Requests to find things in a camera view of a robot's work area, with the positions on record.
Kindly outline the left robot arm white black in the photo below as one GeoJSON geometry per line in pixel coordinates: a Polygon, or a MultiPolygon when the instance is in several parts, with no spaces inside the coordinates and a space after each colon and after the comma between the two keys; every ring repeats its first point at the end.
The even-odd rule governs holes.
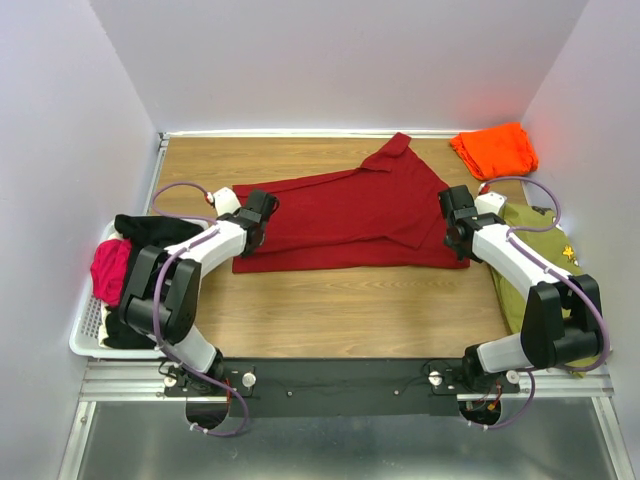
{"type": "Polygon", "coordinates": [[[195,325],[202,280],[225,261],[253,254],[280,206],[262,190],[251,191],[245,203],[227,188],[212,199],[221,210],[211,227],[179,244],[138,253],[119,306],[121,322],[181,364],[201,395],[214,393],[224,377],[222,353],[195,325]]]}

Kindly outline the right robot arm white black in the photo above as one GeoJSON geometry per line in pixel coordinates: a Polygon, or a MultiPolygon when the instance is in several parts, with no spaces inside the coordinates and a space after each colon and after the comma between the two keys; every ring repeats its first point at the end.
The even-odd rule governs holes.
{"type": "Polygon", "coordinates": [[[498,213],[493,192],[471,195],[465,185],[438,195],[447,225],[444,239],[459,259],[485,262],[501,274],[525,301],[522,328],[499,340],[466,349],[460,379],[480,392],[508,371],[599,368],[610,353],[597,281],[555,266],[526,245],[498,213]]]}

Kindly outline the dark red t shirt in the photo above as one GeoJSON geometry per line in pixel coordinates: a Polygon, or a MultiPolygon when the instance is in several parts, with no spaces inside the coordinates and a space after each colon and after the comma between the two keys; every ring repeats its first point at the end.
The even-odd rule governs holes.
{"type": "Polygon", "coordinates": [[[241,201],[263,190],[280,205],[264,244],[235,258],[233,272],[469,267],[444,244],[438,195],[448,186],[410,142],[397,133],[352,170],[234,186],[241,201]]]}

